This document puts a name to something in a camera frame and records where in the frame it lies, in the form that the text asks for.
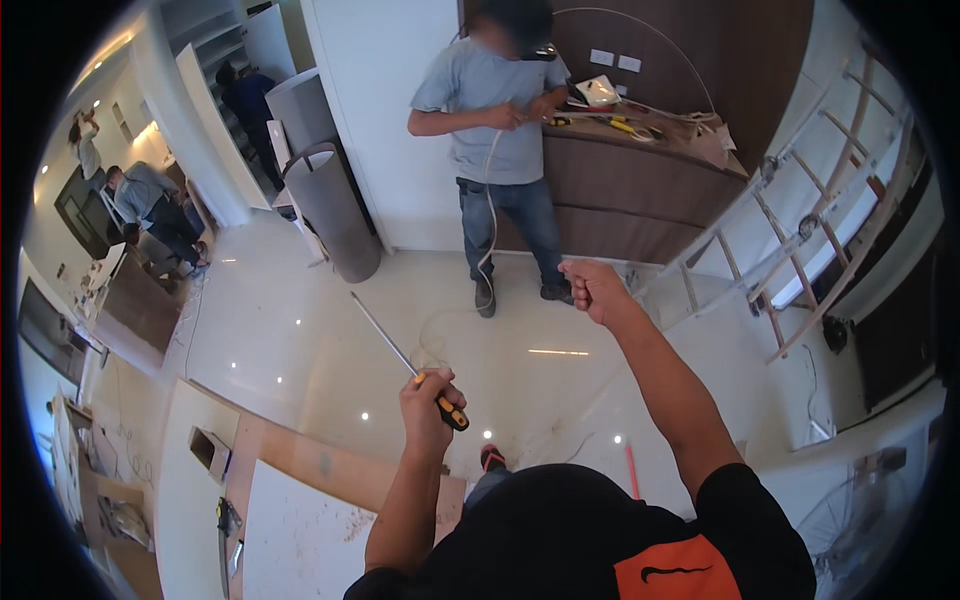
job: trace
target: dark blue shirt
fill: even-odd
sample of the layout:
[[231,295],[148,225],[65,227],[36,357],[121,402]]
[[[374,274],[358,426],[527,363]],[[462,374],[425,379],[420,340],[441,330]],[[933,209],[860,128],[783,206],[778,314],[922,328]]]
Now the dark blue shirt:
[[254,73],[234,81],[220,97],[227,108],[237,115],[240,125],[258,125],[274,118],[264,98],[264,94],[273,89],[274,85],[276,82],[266,75]]

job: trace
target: yellow screwdriver handle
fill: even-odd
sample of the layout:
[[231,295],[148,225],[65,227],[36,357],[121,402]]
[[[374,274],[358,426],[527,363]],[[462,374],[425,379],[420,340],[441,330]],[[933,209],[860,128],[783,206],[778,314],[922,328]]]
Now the yellow screwdriver handle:
[[[417,376],[414,377],[414,383],[418,386],[423,383],[423,380],[426,379],[425,372],[417,373]],[[462,410],[454,406],[443,396],[437,396],[437,406],[440,407],[440,416],[446,424],[453,427],[457,431],[464,431],[470,427],[470,421],[467,419],[467,415],[464,414]]]

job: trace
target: wall socket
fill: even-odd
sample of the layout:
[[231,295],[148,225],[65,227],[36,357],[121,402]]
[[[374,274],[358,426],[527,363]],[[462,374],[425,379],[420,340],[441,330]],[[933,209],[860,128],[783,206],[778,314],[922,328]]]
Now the wall socket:
[[620,55],[620,62],[616,66],[627,71],[633,71],[634,73],[640,72],[640,59],[634,59],[632,57]]
[[604,52],[603,50],[593,48],[590,50],[590,62],[613,66],[613,52]]

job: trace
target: black t-shirt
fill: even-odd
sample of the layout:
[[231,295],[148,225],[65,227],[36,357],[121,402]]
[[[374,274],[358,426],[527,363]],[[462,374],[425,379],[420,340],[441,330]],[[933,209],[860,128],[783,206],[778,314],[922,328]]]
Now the black t-shirt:
[[413,577],[375,569],[370,598],[813,598],[800,536],[754,472],[720,467],[697,519],[633,500],[590,468],[527,468],[493,488]]

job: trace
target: man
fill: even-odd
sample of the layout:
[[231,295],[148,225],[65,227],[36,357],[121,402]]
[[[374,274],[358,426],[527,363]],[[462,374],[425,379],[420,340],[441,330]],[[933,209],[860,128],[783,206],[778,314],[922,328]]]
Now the man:
[[126,223],[137,223],[176,256],[193,265],[191,276],[199,276],[209,265],[201,257],[206,244],[200,241],[183,208],[170,202],[164,190],[183,192],[173,180],[137,161],[124,173],[113,165],[107,169],[107,188],[113,190],[113,203]]
[[[804,542],[743,464],[713,398],[626,292],[612,267],[566,260],[579,310],[620,345],[669,442],[697,519],[633,500],[577,465],[507,473],[495,447],[456,529],[432,548],[453,430],[435,398],[460,407],[453,372],[400,391],[406,447],[367,541],[364,598],[813,598]],[[485,484],[495,475],[499,483]]]
[[107,181],[107,175],[101,166],[100,153],[93,145],[93,138],[100,132],[100,126],[93,118],[93,108],[87,114],[81,113],[79,116],[90,125],[90,131],[80,135],[80,120],[74,117],[73,125],[67,134],[70,154],[80,162],[81,174],[85,180],[89,181],[90,189],[99,196],[100,190],[104,188],[104,183]]
[[130,244],[133,258],[157,285],[170,294],[177,290],[177,281],[181,279],[177,273],[180,260],[149,231],[141,232],[136,223],[125,223],[123,230],[118,231],[110,223],[107,225],[107,240],[111,245],[121,242]]
[[566,100],[569,72],[560,57],[520,59],[546,44],[552,28],[546,0],[484,0],[468,23],[469,37],[440,53],[410,103],[411,134],[450,133],[474,303],[485,318],[496,311],[493,288],[480,273],[492,281],[492,262],[480,265],[493,234],[485,183],[493,204],[510,217],[537,259],[540,296],[573,303],[570,284],[557,271],[560,234],[543,179],[540,130]]
[[243,131],[247,134],[251,146],[260,158],[260,166],[270,178],[274,189],[283,190],[283,179],[274,166],[274,147],[270,143],[267,121],[273,120],[264,95],[274,88],[276,82],[266,75],[252,73],[247,77],[237,77],[233,66],[226,60],[217,71],[217,83],[224,89],[220,97],[227,108],[233,111]]

